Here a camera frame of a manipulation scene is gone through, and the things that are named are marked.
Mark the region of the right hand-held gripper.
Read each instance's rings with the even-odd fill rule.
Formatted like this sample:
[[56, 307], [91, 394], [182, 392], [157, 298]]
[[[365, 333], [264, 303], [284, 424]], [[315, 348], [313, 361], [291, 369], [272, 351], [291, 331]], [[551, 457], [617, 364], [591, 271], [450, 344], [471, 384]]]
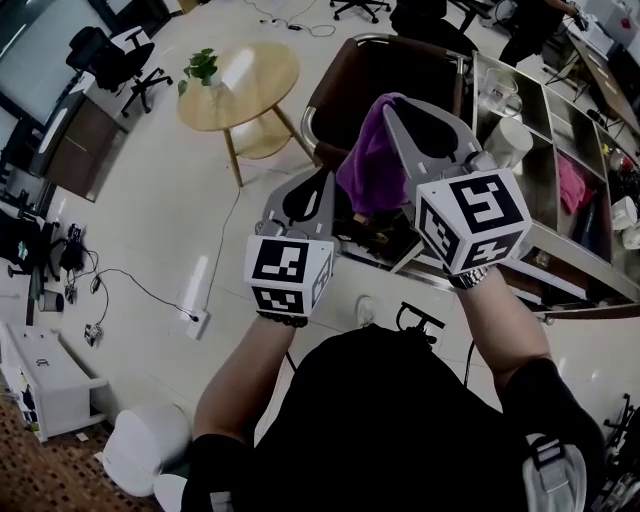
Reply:
[[513, 258], [532, 226], [513, 171], [499, 168], [464, 121], [434, 104], [398, 98], [383, 119], [416, 184], [415, 228], [446, 271], [460, 275]]

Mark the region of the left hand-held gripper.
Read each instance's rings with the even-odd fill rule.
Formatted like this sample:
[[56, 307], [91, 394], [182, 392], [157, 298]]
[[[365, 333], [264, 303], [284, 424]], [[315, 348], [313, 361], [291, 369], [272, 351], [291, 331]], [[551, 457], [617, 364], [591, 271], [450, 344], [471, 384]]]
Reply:
[[295, 175], [267, 200], [247, 240], [244, 281], [260, 313], [308, 318], [334, 273], [339, 243], [331, 233], [335, 175], [327, 168]]

